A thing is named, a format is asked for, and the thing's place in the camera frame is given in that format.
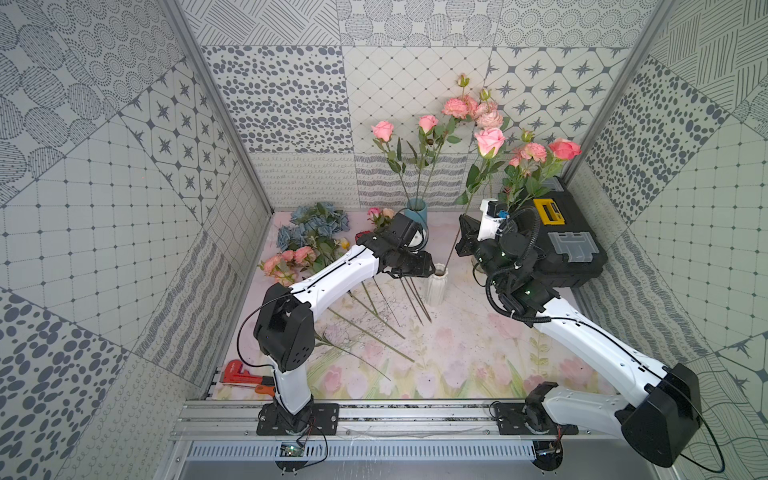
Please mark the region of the large pink rose stem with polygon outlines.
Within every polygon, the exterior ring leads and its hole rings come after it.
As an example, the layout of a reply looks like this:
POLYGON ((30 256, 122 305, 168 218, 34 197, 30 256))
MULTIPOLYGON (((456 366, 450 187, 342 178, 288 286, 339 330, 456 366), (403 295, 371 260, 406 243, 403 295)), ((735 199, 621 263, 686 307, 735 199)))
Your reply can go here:
POLYGON ((526 143, 520 151, 520 159, 527 195, 535 198, 546 193, 545 183, 559 175, 565 163, 581 153, 580 144, 565 139, 556 139, 549 145, 526 143))

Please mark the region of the pink peony flower stem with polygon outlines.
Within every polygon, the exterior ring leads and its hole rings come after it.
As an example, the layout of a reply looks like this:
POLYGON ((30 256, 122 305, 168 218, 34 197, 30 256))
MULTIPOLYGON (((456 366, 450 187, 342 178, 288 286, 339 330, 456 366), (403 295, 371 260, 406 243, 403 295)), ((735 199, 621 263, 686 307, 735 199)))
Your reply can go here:
POLYGON ((441 135, 441 148, 439 150, 438 159, 434 163, 434 167, 426 169, 422 176, 422 186, 425 189, 423 200, 426 200, 426 195, 429 192, 443 147, 446 144, 455 144, 460 141, 460 138, 455 134, 455 131, 459 125, 472 118, 473 109, 478 104, 468 91, 469 84, 470 78, 466 74, 461 73, 457 78, 457 85, 461 88, 460 94, 446 100, 440 110, 442 120, 437 119, 443 130, 441 135))

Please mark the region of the pink carnation stem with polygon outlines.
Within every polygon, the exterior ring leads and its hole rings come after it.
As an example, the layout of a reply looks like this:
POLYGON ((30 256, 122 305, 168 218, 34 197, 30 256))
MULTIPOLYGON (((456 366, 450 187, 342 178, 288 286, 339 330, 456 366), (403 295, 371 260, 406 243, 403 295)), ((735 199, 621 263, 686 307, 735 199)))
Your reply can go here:
POLYGON ((390 377, 388 375, 386 375, 382 370, 380 370, 379 368, 377 368, 376 366, 374 366, 373 364, 371 364, 370 362, 368 362, 367 360, 365 360, 361 356, 353 353, 352 351, 350 351, 348 349, 345 349, 345 348, 343 348, 343 347, 341 347, 341 346, 339 346, 337 344, 334 344, 325 335, 321 335, 321 334, 315 333, 314 337, 315 337, 315 345, 316 346, 328 347, 328 348, 336 349, 336 350, 338 350, 338 351, 340 351, 340 352, 342 352, 344 354, 350 355, 350 356, 356 358, 358 361, 362 362, 363 364, 367 365, 368 367, 370 367, 374 371, 376 371, 378 374, 380 374, 381 376, 383 376, 387 380, 390 380, 390 377))

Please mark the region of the pink rose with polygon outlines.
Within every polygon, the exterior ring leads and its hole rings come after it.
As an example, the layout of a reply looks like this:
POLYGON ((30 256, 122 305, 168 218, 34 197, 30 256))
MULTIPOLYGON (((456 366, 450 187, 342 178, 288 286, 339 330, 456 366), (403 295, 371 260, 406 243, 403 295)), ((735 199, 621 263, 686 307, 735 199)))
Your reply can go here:
POLYGON ((486 128, 474 134, 477 143, 479 164, 473 163, 465 181, 465 189, 457 198, 456 203, 463 206, 463 214, 467 214, 475 194, 486 183, 493 172, 498 169, 495 158, 499 155, 506 137, 503 131, 496 128, 486 128))

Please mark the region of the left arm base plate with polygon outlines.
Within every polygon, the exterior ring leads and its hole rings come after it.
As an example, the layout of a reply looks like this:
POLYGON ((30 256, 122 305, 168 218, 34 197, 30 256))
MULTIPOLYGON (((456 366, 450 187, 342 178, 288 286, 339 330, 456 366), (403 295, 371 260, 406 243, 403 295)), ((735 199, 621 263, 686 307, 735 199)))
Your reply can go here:
POLYGON ((289 413, 277 401, 265 405, 258 414, 258 436, 287 436, 309 432, 311 435, 334 436, 337 432, 340 405, 310 401, 296 414, 289 413))

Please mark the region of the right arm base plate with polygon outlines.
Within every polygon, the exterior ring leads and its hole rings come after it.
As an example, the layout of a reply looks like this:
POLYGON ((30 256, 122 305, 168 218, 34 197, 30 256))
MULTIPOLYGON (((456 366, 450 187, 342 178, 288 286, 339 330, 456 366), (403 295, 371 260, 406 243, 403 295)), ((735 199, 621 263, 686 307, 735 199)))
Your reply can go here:
POLYGON ((489 406, 491 418, 500 435, 577 435, 576 425, 555 423, 540 405, 524 402, 494 401, 489 406))

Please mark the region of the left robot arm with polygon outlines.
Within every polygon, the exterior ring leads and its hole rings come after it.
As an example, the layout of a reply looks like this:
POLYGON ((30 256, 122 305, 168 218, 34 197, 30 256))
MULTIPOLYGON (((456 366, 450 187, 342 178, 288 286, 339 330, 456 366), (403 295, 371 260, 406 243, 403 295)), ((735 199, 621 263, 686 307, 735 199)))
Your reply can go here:
POLYGON ((365 233, 339 259, 292 286, 267 290, 253 336, 273 371, 278 418, 290 431, 310 426, 313 397, 305 363, 315 348, 315 320, 364 281, 385 273, 392 278, 427 278, 435 273, 425 250, 428 230, 402 213, 390 224, 365 233))

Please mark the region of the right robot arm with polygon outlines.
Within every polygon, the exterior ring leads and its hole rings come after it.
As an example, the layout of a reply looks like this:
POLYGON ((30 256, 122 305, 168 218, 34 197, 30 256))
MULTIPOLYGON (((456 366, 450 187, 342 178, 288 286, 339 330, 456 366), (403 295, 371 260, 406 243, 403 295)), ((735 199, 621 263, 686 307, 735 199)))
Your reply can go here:
POLYGON ((522 407, 495 401, 490 407, 500 429, 522 422, 534 434, 534 465, 553 471, 563 461, 563 436, 581 428, 621 438, 651 464, 669 468, 683 456, 700 429, 709 427, 697 375, 678 363, 668 367, 625 344, 595 324, 536 272, 533 247, 541 223, 518 226, 518 212, 506 217, 459 217, 458 256, 472 257, 486 276, 484 292, 500 316, 558 341, 599 373, 612 395, 574 391, 556 382, 539 383, 522 407))

